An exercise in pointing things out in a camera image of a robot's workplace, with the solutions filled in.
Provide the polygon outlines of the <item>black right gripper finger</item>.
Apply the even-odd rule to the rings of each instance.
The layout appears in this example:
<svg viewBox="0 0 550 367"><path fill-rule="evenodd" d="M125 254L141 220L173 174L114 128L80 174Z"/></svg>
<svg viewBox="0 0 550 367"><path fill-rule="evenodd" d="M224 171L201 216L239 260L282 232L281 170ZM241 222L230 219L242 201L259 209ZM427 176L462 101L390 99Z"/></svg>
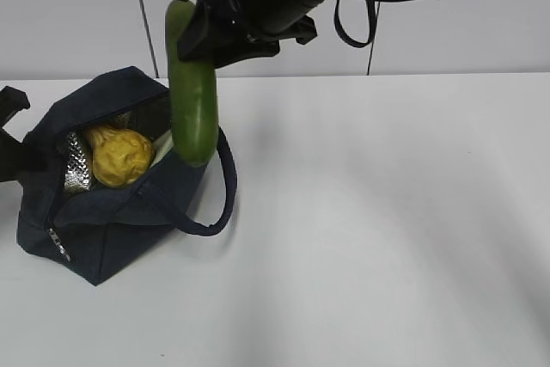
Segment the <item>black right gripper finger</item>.
<svg viewBox="0 0 550 367"><path fill-rule="evenodd" d="M272 58L280 53L278 40L249 40L232 34L212 35L210 44L216 69L255 58Z"/></svg>
<svg viewBox="0 0 550 367"><path fill-rule="evenodd" d="M177 55L181 62L214 61L211 37L211 12L208 3L177 0L185 26L177 40Z"/></svg>

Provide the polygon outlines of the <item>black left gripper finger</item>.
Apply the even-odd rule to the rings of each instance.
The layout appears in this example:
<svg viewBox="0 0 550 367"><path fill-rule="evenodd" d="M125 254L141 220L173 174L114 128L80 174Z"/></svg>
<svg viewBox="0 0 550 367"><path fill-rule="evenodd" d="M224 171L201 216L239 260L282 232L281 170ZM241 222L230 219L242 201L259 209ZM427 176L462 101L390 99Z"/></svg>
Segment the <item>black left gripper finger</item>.
<svg viewBox="0 0 550 367"><path fill-rule="evenodd" d="M1 182L18 180L24 174L47 170L44 139L29 133L22 141L1 129Z"/></svg>
<svg viewBox="0 0 550 367"><path fill-rule="evenodd" d="M6 124L20 111L30 108L27 94L19 89L5 86L0 91L0 126L4 128Z"/></svg>

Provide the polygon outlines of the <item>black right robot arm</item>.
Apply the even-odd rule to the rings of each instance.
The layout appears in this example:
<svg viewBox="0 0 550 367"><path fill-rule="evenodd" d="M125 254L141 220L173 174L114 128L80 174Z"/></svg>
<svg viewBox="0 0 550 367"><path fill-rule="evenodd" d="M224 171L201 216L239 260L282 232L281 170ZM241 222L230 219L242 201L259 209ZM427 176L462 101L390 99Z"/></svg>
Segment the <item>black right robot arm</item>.
<svg viewBox="0 0 550 367"><path fill-rule="evenodd" d="M182 62L207 60L215 68L279 54L282 40L306 45L316 35L309 12L325 0L196 0L190 23L177 40ZM369 36L354 40L333 17L337 35L348 45L364 48L376 35L376 0L365 0Z"/></svg>

